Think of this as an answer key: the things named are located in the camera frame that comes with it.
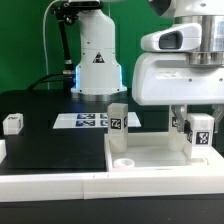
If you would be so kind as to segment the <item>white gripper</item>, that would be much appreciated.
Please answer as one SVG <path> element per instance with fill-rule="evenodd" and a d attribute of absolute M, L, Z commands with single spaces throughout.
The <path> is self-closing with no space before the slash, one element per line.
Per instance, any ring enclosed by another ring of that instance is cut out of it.
<path fill-rule="evenodd" d="M 172 105 L 177 131 L 187 134 L 186 105 L 213 105 L 215 127 L 224 117 L 224 67 L 190 66 L 184 53 L 144 53 L 136 61 L 132 97 L 139 105 Z"/>

